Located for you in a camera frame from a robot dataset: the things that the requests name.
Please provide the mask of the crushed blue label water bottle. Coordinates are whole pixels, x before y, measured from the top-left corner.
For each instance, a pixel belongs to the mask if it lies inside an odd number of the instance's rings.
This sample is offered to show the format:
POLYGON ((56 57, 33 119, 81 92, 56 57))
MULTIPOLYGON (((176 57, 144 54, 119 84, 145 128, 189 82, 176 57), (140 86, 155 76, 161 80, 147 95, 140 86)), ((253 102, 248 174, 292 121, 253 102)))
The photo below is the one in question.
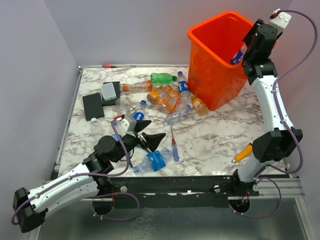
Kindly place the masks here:
POLYGON ((133 172, 139 173, 152 173, 164 168, 173 159, 173 152, 168 148, 163 148, 161 151, 156 150, 148 153, 142 162, 134 166, 133 172))

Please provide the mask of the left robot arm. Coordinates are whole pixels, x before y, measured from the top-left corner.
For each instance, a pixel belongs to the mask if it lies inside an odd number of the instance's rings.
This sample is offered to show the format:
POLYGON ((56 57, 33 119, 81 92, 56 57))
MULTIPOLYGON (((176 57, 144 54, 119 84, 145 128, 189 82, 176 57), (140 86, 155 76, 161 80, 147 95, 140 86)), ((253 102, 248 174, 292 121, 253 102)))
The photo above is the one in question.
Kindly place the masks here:
POLYGON ((115 197, 117 192, 111 178, 123 175, 130 164, 119 173, 113 163, 122 158, 130 160, 130 151, 136 146, 153 153, 166 133, 146 134, 143 130, 151 120, 129 123, 127 133, 120 136, 116 126, 125 125, 125 116, 116 116, 111 127, 116 137, 104 135, 93 147, 93 152, 66 174, 34 189, 24 187, 14 193, 12 207, 14 213, 11 224, 18 225, 22 233, 28 233, 41 226, 46 217, 63 207, 87 198, 115 197))

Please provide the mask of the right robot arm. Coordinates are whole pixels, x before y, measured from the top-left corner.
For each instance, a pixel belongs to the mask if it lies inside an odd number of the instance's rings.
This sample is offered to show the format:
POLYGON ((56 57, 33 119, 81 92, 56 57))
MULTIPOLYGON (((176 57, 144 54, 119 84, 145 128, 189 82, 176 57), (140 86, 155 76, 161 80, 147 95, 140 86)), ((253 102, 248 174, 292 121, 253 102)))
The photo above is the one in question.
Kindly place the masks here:
POLYGON ((248 83, 256 93, 262 111, 265 133, 252 143, 252 156, 232 175, 229 189, 240 196, 262 169, 288 157, 303 138, 289 119, 279 91, 277 70, 270 54, 291 16, 276 17, 268 23, 258 19, 243 38, 244 45, 230 60, 241 63, 248 83))

